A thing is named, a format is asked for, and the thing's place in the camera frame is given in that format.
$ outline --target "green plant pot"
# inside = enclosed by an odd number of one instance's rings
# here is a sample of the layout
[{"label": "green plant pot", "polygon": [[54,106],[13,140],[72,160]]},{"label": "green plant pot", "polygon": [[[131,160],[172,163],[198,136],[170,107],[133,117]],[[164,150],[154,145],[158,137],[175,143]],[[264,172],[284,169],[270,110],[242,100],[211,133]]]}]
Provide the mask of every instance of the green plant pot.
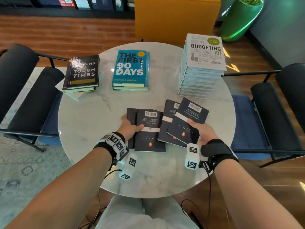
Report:
[{"label": "green plant pot", "polygon": [[259,15],[263,5],[263,0],[260,5],[249,5],[235,0],[219,29],[221,39],[225,42],[235,42],[241,38]]}]

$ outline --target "white pants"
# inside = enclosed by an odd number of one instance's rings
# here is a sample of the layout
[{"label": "white pants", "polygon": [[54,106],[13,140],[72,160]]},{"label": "white pants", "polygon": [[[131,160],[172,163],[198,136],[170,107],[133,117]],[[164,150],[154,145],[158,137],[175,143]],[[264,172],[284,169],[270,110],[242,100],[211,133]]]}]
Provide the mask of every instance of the white pants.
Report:
[{"label": "white pants", "polygon": [[116,195],[102,214],[96,229],[129,228],[198,229],[173,197],[141,200]]}]

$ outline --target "person's left hand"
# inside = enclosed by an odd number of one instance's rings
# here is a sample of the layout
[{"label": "person's left hand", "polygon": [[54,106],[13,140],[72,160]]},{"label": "person's left hand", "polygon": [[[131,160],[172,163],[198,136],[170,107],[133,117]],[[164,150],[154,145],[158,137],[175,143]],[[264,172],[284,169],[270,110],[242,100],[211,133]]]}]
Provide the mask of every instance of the person's left hand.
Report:
[{"label": "person's left hand", "polygon": [[122,115],[121,117],[122,124],[117,130],[120,134],[122,134],[125,138],[125,143],[132,138],[135,132],[139,132],[144,128],[144,125],[132,125],[130,121],[127,119],[127,114]]}]

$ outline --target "forearm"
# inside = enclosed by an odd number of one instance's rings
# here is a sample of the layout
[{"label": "forearm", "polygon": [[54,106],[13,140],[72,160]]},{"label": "forearm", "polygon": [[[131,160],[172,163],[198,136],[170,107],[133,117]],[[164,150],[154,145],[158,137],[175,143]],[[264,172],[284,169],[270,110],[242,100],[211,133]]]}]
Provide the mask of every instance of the forearm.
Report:
[{"label": "forearm", "polygon": [[89,210],[112,157],[96,148],[45,187],[7,226],[11,228],[77,228]]},{"label": "forearm", "polygon": [[238,162],[223,160],[215,176],[237,228],[302,228]]}]

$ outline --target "green circle logo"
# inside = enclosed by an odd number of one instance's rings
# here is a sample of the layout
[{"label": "green circle logo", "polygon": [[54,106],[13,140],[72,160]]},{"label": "green circle logo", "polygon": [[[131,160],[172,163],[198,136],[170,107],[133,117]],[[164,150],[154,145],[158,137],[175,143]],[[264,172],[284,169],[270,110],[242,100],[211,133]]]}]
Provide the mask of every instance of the green circle logo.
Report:
[{"label": "green circle logo", "polygon": [[219,40],[217,38],[208,38],[208,43],[217,46],[219,44]]}]

